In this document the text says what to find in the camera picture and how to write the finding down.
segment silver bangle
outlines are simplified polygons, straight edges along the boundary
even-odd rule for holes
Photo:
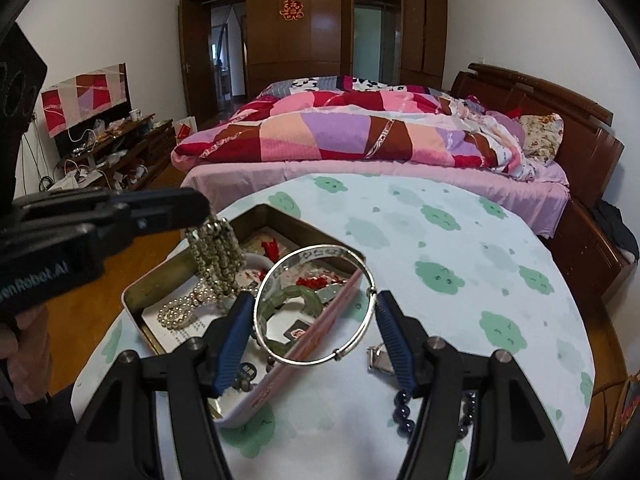
[[[264,335],[262,334],[262,329],[260,328],[260,323],[258,322],[258,316],[260,314],[259,309],[260,304],[262,303],[262,299],[273,294],[274,289],[278,285],[283,272],[286,272],[291,267],[297,264],[304,264],[313,260],[319,260],[320,258],[329,257],[343,258],[348,262],[351,262],[363,273],[365,279],[369,282],[369,288],[367,289],[369,306],[367,307],[367,313],[365,314],[364,320],[362,321],[356,332],[353,334],[353,336],[343,346],[336,349],[326,357],[323,357],[322,359],[317,359],[315,361],[292,361],[291,359],[287,359],[286,357],[281,357],[275,354],[268,348],[267,343],[264,339]],[[277,264],[275,264],[260,284],[260,288],[258,289],[258,295],[255,298],[254,305],[254,331],[256,339],[258,341],[258,344],[264,349],[265,352],[267,352],[268,355],[270,355],[275,361],[284,365],[305,367],[318,366],[329,361],[339,361],[347,354],[349,354],[349,352],[351,352],[354,348],[356,348],[360,341],[362,341],[367,328],[369,328],[371,319],[373,318],[377,296],[378,292],[376,290],[376,282],[371,271],[365,265],[362,259],[353,251],[350,251],[347,248],[338,245],[316,245],[298,249],[297,251],[288,254]]]

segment pillow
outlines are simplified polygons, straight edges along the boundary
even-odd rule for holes
[[[522,146],[525,156],[535,158],[543,164],[554,160],[562,142],[562,134],[564,134],[562,117],[558,114],[523,115],[517,121],[522,125],[526,134]]]
[[[522,117],[522,108],[518,106],[517,108],[514,108],[513,110],[509,110],[504,114],[510,119],[519,119]]]
[[[500,112],[494,112],[492,110],[489,110],[486,114],[488,116],[493,117],[496,121],[498,121],[498,124],[501,124],[502,126],[507,128],[509,133],[512,136],[514,136],[516,139],[518,139],[518,143],[520,144],[520,147],[524,146],[524,139],[525,139],[524,128],[518,121],[514,121],[513,119],[508,118],[505,114],[501,114]]]

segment pink bed sheet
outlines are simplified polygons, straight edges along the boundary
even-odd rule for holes
[[[534,182],[518,182],[483,170],[386,160],[202,164],[189,172],[182,185],[204,194],[213,211],[219,212],[251,193],[311,173],[414,176],[445,182],[500,204],[520,216],[535,234],[545,238],[555,234],[569,200],[568,182],[557,164],[542,168]]]

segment wooden bed frame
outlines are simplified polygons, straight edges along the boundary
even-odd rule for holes
[[[602,197],[624,149],[608,129],[613,113],[567,88],[520,72],[478,63],[469,70],[458,74],[453,96],[475,95],[499,112],[520,107],[525,115],[556,112],[564,119],[556,162],[569,180],[571,200],[556,235],[543,242],[582,312],[594,295],[606,303],[632,270],[588,212]]]

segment person's hand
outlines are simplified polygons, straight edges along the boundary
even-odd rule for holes
[[[47,394],[53,371],[47,331],[49,312],[46,306],[37,306],[15,319],[20,341],[9,327],[0,324],[0,360],[8,359],[9,379],[14,384],[18,402],[31,404]]]

